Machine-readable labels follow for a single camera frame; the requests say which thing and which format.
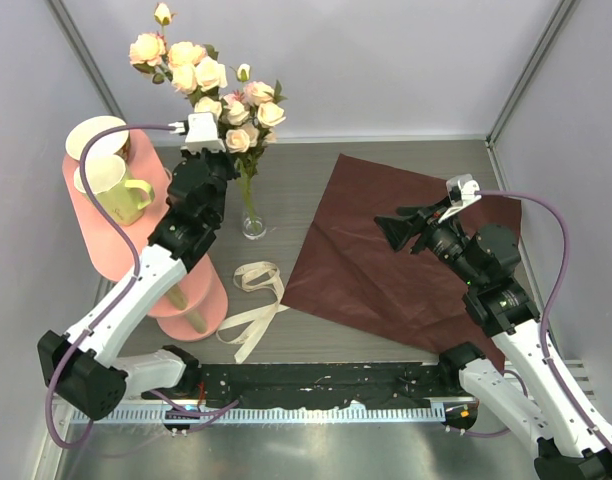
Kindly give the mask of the cream rose stem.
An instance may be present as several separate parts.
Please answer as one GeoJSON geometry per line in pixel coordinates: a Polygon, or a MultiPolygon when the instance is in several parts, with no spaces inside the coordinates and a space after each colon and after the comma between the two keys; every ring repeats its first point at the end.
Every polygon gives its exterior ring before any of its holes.
{"type": "Polygon", "coordinates": [[[195,113],[222,114],[219,91],[227,87],[225,66],[205,57],[198,65],[187,63],[172,69],[172,86],[190,102],[195,113]]]}

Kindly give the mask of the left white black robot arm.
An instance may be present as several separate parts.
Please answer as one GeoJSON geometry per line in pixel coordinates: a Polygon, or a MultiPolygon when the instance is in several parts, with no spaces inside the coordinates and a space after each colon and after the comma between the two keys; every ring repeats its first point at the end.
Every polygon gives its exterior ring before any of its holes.
{"type": "Polygon", "coordinates": [[[191,397],[199,385],[196,358],[165,346],[122,358],[141,320],[206,255],[224,217],[227,184],[237,178],[226,152],[182,152],[168,186],[168,209],[139,260],[111,292],[67,332],[47,331],[37,349],[46,386],[97,421],[126,397],[151,390],[191,397]]]}

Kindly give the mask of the dark red wrapping paper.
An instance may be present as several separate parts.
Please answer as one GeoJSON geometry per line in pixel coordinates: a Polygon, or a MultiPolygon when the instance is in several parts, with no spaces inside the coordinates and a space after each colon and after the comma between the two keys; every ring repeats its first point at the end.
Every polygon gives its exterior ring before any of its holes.
{"type": "Polygon", "coordinates": [[[293,309],[440,354],[503,353],[465,311],[465,284],[431,252],[394,252],[374,219],[447,194],[443,179],[340,155],[282,298],[293,309]]]}

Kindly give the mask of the peach rose stem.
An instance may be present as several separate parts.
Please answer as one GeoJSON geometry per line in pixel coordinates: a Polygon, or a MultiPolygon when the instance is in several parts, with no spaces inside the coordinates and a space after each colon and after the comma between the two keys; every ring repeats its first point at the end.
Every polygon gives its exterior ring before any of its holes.
{"type": "Polygon", "coordinates": [[[153,84],[168,82],[172,86],[172,69],[175,67],[187,63],[198,65],[205,57],[218,61],[218,53],[210,45],[191,41],[168,44],[165,29],[172,23],[175,14],[166,3],[157,3],[153,17],[158,30],[139,34],[129,47],[130,65],[141,74],[148,75],[153,84]]]}

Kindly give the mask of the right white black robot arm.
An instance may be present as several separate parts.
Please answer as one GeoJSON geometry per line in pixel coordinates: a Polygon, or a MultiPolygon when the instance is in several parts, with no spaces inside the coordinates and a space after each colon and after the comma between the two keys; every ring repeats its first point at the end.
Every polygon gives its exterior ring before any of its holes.
{"type": "Polygon", "coordinates": [[[516,281],[517,236],[488,224],[474,235],[462,228],[449,199],[400,207],[375,222],[395,251],[432,252],[468,287],[463,296],[473,322],[516,369],[522,393],[473,344],[440,356],[443,391],[464,391],[486,405],[529,451],[541,479],[612,479],[612,426],[566,369],[544,330],[546,318],[516,281]]]}

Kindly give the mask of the cream ribbon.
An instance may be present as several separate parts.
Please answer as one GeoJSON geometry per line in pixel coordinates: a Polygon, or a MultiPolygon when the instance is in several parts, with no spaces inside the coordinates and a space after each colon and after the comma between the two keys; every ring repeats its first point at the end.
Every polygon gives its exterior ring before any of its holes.
{"type": "Polygon", "coordinates": [[[266,334],[275,316],[289,310],[289,307],[282,304],[285,287],[279,267],[272,262],[259,261],[238,267],[233,273],[233,284],[245,293],[268,290],[274,296],[272,303],[227,317],[215,331],[215,337],[222,344],[238,346],[233,358],[236,364],[243,364],[266,334]],[[238,336],[231,340],[221,337],[223,331],[236,327],[243,327],[238,336]]]}

